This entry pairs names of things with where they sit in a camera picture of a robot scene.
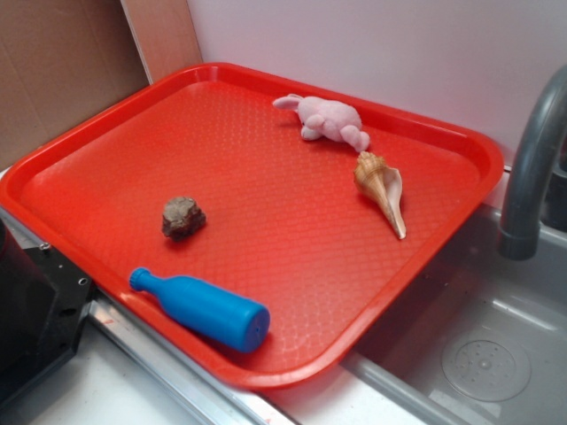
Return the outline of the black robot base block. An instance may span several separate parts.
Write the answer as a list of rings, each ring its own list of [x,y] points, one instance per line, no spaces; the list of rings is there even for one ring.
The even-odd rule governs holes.
[[[22,248],[1,224],[1,407],[78,350],[89,314],[89,275],[56,248]]]

